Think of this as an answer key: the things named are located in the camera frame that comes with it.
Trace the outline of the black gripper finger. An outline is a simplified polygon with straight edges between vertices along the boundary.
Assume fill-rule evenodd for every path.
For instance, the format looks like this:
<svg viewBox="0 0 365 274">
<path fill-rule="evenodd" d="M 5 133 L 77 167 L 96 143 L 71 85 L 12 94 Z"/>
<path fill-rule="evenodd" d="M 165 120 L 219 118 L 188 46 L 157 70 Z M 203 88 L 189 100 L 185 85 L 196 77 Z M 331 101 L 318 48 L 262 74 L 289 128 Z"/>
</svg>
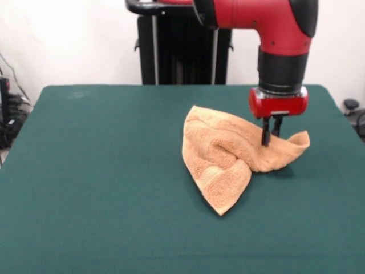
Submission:
<svg viewBox="0 0 365 274">
<path fill-rule="evenodd" d="M 273 119 L 274 119 L 274 127 L 271 131 L 271 134 L 274 136 L 280 136 L 281 125 L 283 122 L 283 115 L 282 114 L 273 115 Z"/>
<path fill-rule="evenodd" d="M 262 139 L 261 145 L 267 147 L 270 142 L 270 117 L 265 117 L 262 119 Z"/>
</svg>

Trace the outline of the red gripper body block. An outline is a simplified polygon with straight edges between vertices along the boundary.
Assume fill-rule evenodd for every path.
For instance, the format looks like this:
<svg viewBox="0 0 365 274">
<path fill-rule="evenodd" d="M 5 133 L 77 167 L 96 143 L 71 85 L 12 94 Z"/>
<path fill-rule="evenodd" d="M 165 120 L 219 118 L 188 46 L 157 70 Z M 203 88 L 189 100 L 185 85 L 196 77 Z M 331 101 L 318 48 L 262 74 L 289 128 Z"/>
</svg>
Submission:
<svg viewBox="0 0 365 274">
<path fill-rule="evenodd" d="M 306 87 L 301 87 L 298 93 L 289 96 L 272 95 L 254 87 L 250 89 L 248 97 L 250 111 L 258 119 L 277 115 L 302 115 L 307 108 L 308 100 Z"/>
</svg>

